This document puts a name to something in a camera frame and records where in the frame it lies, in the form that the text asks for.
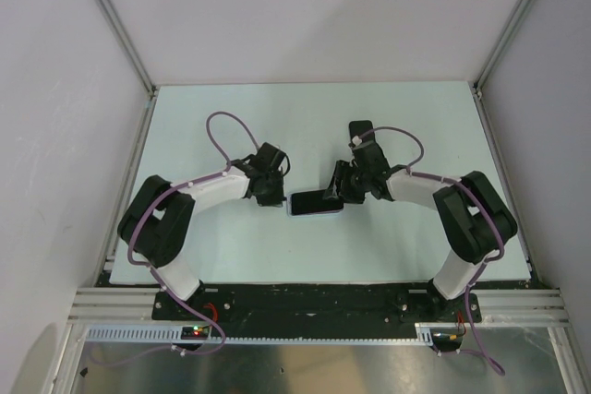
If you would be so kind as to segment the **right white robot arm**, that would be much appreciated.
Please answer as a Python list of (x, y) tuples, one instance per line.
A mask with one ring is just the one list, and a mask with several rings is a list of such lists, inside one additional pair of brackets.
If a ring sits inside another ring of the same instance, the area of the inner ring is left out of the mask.
[(460, 178), (413, 172), (403, 165), (390, 169), (357, 161), (336, 162), (326, 200), (362, 204), (366, 195), (432, 209), (439, 215), (451, 251), (430, 281), (428, 313), (449, 320), (460, 309), (459, 295), (473, 286), (486, 265), (503, 258), (517, 234), (517, 222), (489, 179), (479, 171)]

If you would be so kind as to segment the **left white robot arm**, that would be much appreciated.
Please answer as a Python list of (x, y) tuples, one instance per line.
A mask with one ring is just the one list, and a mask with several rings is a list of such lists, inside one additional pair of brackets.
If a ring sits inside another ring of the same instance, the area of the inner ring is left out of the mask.
[(148, 177), (117, 226), (127, 244), (128, 261), (148, 268), (173, 298), (185, 319), (198, 317), (205, 298), (201, 279), (187, 263), (185, 241), (193, 216), (223, 203), (255, 198), (261, 207), (281, 207), (283, 160), (262, 161), (253, 155), (230, 167), (177, 185), (159, 175)]

